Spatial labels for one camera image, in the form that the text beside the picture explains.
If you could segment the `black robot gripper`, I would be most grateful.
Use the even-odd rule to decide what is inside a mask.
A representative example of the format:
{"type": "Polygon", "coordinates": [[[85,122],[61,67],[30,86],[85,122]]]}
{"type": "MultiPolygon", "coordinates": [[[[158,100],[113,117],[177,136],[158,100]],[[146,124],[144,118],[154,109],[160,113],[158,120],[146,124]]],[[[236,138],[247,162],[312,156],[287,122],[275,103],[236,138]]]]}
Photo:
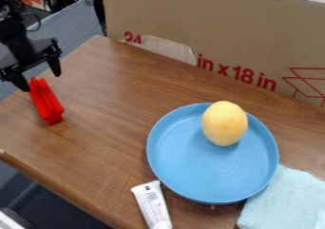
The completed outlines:
{"type": "Polygon", "coordinates": [[[0,80],[12,84],[25,92],[30,92],[30,84],[23,72],[38,64],[47,62],[57,77],[62,75],[61,55],[63,53],[57,38],[33,40],[20,22],[0,22],[0,43],[10,52],[0,57],[0,80]]]}

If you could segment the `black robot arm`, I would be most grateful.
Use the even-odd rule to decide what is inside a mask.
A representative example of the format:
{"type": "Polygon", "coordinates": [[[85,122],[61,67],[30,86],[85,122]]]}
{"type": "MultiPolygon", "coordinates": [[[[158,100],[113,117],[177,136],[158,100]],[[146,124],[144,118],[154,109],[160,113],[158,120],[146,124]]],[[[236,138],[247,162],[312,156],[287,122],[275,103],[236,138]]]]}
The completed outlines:
{"type": "Polygon", "coordinates": [[[30,92],[23,73],[47,63],[57,77],[62,75],[62,49],[57,38],[33,40],[23,23],[27,13],[22,12],[22,0],[0,0],[0,44],[10,52],[0,59],[0,80],[11,82],[22,91],[30,92]]]}

